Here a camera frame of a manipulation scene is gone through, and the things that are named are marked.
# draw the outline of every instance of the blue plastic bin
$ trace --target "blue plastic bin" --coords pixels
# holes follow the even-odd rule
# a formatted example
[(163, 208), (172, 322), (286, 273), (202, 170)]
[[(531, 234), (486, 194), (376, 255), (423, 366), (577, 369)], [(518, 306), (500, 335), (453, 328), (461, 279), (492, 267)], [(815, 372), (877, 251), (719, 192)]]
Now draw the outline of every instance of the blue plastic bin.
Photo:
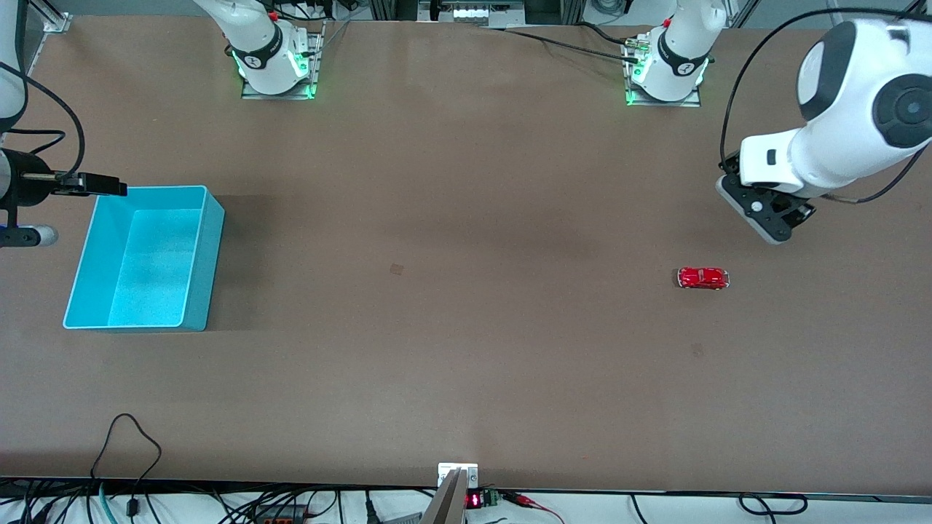
[(205, 186), (98, 197), (62, 325), (203, 331), (223, 225), (224, 208)]

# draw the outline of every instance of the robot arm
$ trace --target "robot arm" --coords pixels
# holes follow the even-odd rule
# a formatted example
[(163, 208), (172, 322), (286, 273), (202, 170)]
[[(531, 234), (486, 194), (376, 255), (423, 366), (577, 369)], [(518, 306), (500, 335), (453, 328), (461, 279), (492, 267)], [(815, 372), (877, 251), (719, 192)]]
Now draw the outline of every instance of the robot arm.
[(282, 94), (310, 74), (308, 30), (273, 21), (256, 0), (194, 0), (224, 32), (240, 74), (256, 91)]
[[(273, 21), (256, 0), (194, 1), (223, 30), (240, 74), (256, 91), (283, 93), (309, 75), (307, 30)], [(22, 56), (25, 20), (26, 0), (0, 0), (0, 61), (13, 69), (0, 69), (0, 133), (16, 125), (28, 100)], [(127, 190), (112, 176), (56, 172), (33, 153), (0, 149), (0, 210), (7, 212), (6, 225), (0, 226), (0, 247), (43, 246), (57, 240), (50, 226), (20, 225), (20, 207), (34, 206), (48, 195), (126, 196)]]
[[(0, 62), (22, 71), (22, 37), (26, 24), (26, 0), (0, 0)], [(26, 82), (0, 69), (0, 133), (9, 131), (26, 110)], [(3, 195), (0, 181), (0, 196)]]
[(668, 20), (647, 33), (650, 52), (631, 81), (657, 100), (675, 102), (699, 83), (727, 14), (721, 0), (678, 0)]
[(797, 78), (806, 124), (749, 136), (719, 193), (770, 243), (815, 210), (808, 199), (915, 154), (932, 138), (932, 24), (843, 22), (806, 55)]

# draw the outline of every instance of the red digital display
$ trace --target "red digital display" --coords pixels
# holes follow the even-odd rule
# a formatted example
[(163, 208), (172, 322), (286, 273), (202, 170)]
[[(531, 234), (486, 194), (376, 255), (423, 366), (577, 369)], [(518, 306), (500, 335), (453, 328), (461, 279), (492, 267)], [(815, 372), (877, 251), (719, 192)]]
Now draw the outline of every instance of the red digital display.
[(482, 507), (482, 492), (466, 495), (466, 509), (476, 509), (480, 507)]

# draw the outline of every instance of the red toy car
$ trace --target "red toy car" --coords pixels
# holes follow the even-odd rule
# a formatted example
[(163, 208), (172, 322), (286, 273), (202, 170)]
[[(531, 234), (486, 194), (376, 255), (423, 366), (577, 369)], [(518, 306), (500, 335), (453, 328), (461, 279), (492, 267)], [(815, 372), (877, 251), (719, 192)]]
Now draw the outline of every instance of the red toy car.
[(722, 268), (680, 268), (677, 271), (679, 287), (698, 289), (725, 289), (728, 271)]

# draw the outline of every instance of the brown table surface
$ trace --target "brown table surface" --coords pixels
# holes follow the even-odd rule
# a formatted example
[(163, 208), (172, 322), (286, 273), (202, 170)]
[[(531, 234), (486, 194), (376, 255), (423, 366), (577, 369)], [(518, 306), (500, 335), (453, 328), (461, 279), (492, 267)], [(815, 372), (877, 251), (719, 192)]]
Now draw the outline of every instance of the brown table surface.
[[(64, 330), (93, 200), (26, 210), (62, 238), (0, 252), (0, 473), (85, 475), (130, 411), (160, 477), (430, 485), (465, 461), (528, 488), (932, 493), (928, 163), (764, 243), (713, 188), (761, 36), (722, 34), (704, 106), (675, 109), (625, 106), (617, 62), (355, 23), (318, 100), (283, 103), (238, 98), (208, 19), (76, 20), (35, 77), (81, 116), (84, 169), (226, 208), (210, 323)], [(816, 38), (763, 53), (729, 147), (800, 125)], [(71, 130), (39, 93), (21, 127)], [(686, 265), (733, 285), (678, 289)], [(153, 458), (128, 423), (112, 445), (101, 475)]]

